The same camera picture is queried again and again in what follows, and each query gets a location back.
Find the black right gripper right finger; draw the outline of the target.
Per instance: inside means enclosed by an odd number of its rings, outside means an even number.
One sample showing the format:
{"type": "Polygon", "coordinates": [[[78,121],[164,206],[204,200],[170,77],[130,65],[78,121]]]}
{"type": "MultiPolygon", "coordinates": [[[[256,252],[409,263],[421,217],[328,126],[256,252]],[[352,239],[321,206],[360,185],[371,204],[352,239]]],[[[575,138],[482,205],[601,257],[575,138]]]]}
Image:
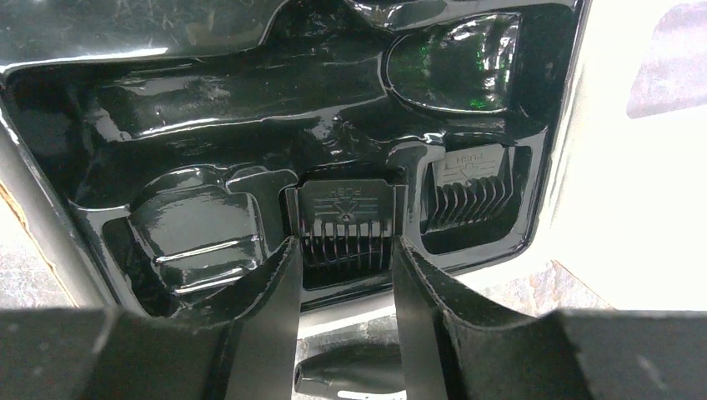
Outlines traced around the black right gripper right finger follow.
{"type": "Polygon", "coordinates": [[[704,312],[557,309],[531,317],[402,237],[392,276],[410,399],[703,399],[704,312]]]}

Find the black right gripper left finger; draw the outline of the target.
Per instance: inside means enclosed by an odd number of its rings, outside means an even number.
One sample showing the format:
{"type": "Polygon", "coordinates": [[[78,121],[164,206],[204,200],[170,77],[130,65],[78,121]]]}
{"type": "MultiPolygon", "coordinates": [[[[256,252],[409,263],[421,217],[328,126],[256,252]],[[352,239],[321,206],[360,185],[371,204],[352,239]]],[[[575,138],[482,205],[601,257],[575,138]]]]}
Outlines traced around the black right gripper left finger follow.
{"type": "Polygon", "coordinates": [[[173,318],[120,308],[1,313],[4,399],[287,399],[302,253],[266,263],[173,318]]]}

